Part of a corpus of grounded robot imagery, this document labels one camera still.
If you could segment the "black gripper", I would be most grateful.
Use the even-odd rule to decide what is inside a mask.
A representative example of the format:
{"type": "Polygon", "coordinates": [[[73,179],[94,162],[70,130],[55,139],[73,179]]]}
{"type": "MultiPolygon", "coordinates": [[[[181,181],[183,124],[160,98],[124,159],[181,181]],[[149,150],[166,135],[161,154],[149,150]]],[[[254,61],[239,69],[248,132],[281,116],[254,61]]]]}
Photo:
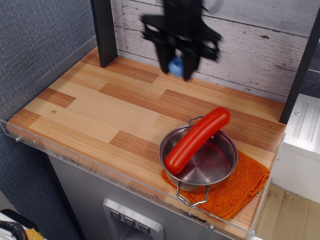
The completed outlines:
{"type": "Polygon", "coordinates": [[[162,15],[141,16],[145,27],[143,37],[154,43],[163,73],[169,72],[176,50],[183,52],[185,81],[198,69],[201,57],[218,59],[218,42],[222,36],[204,23],[205,9],[201,0],[165,0],[162,15]]]}

